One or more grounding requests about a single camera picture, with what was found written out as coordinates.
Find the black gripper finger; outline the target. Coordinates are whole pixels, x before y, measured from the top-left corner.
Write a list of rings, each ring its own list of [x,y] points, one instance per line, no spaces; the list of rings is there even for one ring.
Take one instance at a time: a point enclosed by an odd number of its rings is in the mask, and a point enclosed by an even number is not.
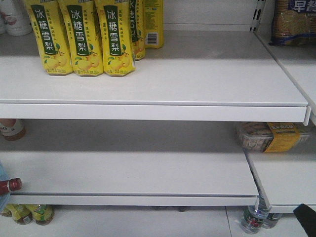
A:
[[[300,204],[293,213],[309,237],[316,237],[316,212],[305,204]]]

